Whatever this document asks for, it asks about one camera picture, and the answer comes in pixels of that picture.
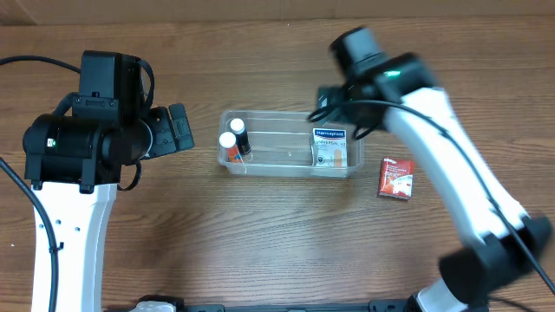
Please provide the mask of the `red medicine box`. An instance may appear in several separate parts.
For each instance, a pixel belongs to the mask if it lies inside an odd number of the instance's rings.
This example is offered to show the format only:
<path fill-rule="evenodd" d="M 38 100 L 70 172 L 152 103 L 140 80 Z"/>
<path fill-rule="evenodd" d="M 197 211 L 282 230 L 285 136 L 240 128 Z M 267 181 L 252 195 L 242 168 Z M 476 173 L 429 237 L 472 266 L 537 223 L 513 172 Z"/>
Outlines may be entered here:
<path fill-rule="evenodd" d="M 414 169 L 415 163 L 412 160 L 384 158 L 378 194 L 405 200 L 412 198 Z"/>

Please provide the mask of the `white Hansaplast plaster box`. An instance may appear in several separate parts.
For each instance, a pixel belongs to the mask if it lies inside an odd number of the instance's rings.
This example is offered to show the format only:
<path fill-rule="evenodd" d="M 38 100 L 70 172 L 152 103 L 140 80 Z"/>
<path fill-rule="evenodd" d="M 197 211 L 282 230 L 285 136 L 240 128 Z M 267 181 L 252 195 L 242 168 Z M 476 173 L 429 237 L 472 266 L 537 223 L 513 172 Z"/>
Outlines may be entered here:
<path fill-rule="evenodd" d="M 345 130 L 313 128 L 312 147 L 315 166 L 345 167 L 348 164 Z"/>

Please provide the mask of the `orange tube white cap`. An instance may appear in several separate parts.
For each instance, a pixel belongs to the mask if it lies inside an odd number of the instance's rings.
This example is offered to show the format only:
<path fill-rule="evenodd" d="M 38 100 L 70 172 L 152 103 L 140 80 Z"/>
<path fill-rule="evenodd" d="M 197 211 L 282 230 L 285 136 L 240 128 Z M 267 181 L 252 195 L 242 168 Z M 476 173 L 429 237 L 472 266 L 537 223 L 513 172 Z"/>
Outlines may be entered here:
<path fill-rule="evenodd" d="M 237 138 L 232 132 L 223 132 L 219 136 L 219 145 L 225 151 L 227 160 L 232 163 L 243 163 L 243 157 L 238 149 Z"/>

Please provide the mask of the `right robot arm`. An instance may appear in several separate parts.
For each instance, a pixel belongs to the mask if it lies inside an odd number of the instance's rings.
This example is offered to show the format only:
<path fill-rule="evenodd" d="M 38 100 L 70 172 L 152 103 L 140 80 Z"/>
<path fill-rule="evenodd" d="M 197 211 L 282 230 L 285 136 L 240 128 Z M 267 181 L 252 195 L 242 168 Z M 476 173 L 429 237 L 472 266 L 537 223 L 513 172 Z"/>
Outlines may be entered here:
<path fill-rule="evenodd" d="M 530 216 L 497 180 L 425 62 L 414 53 L 387 55 L 364 27 L 341 34 L 330 52 L 345 82 L 322 88 L 310 121 L 350 124 L 355 140 L 375 130 L 396 135 L 441 196 L 462 244 L 441 258 L 439 280 L 413 294 L 406 310 L 486 311 L 496 290 L 541 272 L 550 220 Z"/>

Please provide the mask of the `black tube white cap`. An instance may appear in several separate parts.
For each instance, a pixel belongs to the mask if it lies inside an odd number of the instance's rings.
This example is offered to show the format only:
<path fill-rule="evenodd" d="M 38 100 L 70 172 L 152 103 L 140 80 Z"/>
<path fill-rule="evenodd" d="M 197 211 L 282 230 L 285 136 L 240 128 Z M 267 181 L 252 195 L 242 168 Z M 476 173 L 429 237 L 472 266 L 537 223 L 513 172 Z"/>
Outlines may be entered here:
<path fill-rule="evenodd" d="M 248 139 L 246 125 L 242 119 L 235 118 L 230 122 L 230 129 L 234 133 L 239 152 L 246 155 L 251 152 L 251 145 Z"/>

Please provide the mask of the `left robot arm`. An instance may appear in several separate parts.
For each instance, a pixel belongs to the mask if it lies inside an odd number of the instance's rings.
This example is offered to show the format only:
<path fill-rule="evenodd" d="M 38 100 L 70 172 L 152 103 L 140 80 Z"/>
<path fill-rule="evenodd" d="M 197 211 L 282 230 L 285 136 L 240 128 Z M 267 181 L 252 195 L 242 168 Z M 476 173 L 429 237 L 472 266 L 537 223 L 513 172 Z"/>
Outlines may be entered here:
<path fill-rule="evenodd" d="M 98 311 L 108 220 L 121 170 L 192 149 L 180 103 L 153 105 L 150 65 L 135 56 L 87 51 L 79 89 L 39 116 L 23 136 L 24 177 L 36 208 L 31 308 Z"/>

